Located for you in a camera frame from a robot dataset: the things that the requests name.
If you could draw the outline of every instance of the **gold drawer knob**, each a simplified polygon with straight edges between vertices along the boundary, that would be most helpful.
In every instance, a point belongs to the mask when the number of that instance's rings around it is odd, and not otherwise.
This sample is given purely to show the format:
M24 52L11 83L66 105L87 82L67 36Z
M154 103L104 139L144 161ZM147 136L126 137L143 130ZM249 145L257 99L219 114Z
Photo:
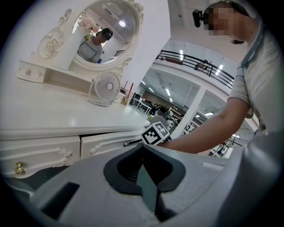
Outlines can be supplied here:
M23 168L23 163L17 162L16 163L17 168L15 169L16 174L24 175L26 171Z

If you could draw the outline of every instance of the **white fan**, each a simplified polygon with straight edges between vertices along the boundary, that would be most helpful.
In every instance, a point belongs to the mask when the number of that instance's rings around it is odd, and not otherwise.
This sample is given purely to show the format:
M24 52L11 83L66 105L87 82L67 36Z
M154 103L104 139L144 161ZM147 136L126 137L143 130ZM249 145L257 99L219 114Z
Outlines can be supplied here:
M92 87L96 97L91 96ZM106 72L92 80L89 99L92 103L100 106L110 106L113 100L117 97L120 92L120 81L115 73Z

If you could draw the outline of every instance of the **pink flower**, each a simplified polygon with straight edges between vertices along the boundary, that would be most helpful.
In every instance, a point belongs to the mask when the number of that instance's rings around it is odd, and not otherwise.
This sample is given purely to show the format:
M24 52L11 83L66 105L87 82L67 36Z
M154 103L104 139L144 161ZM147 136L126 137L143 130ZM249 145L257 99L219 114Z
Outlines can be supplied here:
M78 25L84 27L88 31L92 30L94 33L97 33L99 31L99 27L96 25L93 19L89 16L83 17L78 22Z

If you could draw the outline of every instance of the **fan grille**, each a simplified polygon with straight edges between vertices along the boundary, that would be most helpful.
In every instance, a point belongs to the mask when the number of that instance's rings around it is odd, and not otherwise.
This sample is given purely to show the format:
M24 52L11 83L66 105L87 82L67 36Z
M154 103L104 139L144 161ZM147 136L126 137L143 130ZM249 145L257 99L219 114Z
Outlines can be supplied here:
M106 72L95 80L95 92L104 100L113 100L120 92L120 81L115 73Z

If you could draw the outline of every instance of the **white countertop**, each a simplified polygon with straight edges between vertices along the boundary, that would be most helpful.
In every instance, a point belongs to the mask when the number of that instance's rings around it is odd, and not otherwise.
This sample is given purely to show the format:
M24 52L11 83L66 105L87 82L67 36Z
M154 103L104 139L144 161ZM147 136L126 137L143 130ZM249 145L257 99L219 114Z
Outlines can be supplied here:
M97 106L75 90L21 79L1 86L0 139L134 131L150 123L130 107Z

